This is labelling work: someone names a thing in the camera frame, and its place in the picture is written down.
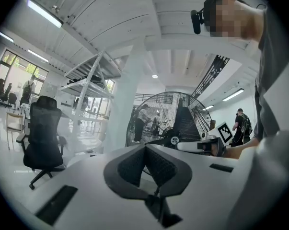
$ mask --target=short dark hair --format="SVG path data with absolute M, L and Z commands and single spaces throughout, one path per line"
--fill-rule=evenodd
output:
M 204 24 L 207 31 L 209 31 L 212 36 L 216 36 L 216 6 L 217 3 L 220 1 L 221 0 L 206 0 L 204 2 L 204 11 L 203 11 Z M 237 1 L 250 6 L 243 0 Z

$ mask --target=large industrial fan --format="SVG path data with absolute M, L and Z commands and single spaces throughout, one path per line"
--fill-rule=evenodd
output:
M 201 102 L 185 93 L 164 92 L 152 96 L 137 108 L 127 128 L 127 146 L 138 144 L 134 141 L 136 118 L 141 118 L 140 110 L 144 105 L 149 107 L 141 143 L 175 149 L 178 142 L 199 141 L 209 131 L 211 117 Z

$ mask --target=black metal railing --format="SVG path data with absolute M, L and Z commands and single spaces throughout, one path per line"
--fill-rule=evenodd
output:
M 162 94 L 153 97 L 154 94 L 136 94 L 135 95 L 135 101 L 146 101 L 147 99 L 150 98 L 150 102 L 161 102 L 164 104 L 172 104 L 173 103 L 173 96 L 172 95 L 167 95 L 167 94 Z
M 194 90 L 194 92 L 191 94 L 191 96 L 194 97 L 195 99 L 199 97 L 200 94 L 203 93 L 204 90 L 215 80 L 215 78 L 223 70 L 223 68 L 226 66 L 229 60 L 230 60 L 229 58 L 217 55 L 213 60 L 210 68 L 208 69 L 207 73 L 203 77 L 202 81 Z

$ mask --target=column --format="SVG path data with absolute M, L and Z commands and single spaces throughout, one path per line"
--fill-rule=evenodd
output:
M 122 76 L 116 81 L 116 93 L 110 111 L 104 153 L 125 147 L 126 130 L 130 120 L 131 110 L 139 79 L 143 74 L 146 54 L 144 37 L 139 38 L 133 45 L 127 59 Z

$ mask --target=wooden chair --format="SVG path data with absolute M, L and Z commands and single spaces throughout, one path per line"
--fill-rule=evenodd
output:
M 8 131 L 11 132 L 12 146 L 14 149 L 13 132 L 22 133 L 23 129 L 24 129 L 23 116 L 7 112 L 6 131 L 7 131 L 7 142 L 8 142 L 8 149 L 9 150 L 10 150 L 10 146 L 9 146 L 9 139 L 8 139 Z

